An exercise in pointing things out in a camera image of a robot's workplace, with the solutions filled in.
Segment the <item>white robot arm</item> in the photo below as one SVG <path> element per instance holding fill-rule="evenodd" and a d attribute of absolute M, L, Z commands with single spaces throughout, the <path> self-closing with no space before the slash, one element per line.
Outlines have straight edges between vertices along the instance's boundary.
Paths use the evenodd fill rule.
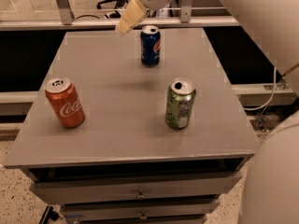
<path fill-rule="evenodd" d="M 125 35 L 172 0 L 129 0 L 116 25 Z M 219 0 L 273 66 L 299 94 L 299 0 Z M 299 224 L 299 111 L 266 136 L 246 165 L 235 218 L 223 224 Z"/>

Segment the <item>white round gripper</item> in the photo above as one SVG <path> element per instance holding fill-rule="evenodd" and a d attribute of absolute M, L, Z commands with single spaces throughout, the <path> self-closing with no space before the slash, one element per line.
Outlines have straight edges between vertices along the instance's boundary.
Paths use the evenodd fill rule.
<path fill-rule="evenodd" d="M 131 0 L 118 24 L 115 27 L 118 36 L 125 36 L 132 31 L 145 18 L 147 8 L 157 10 L 168 5 L 172 0 Z"/>

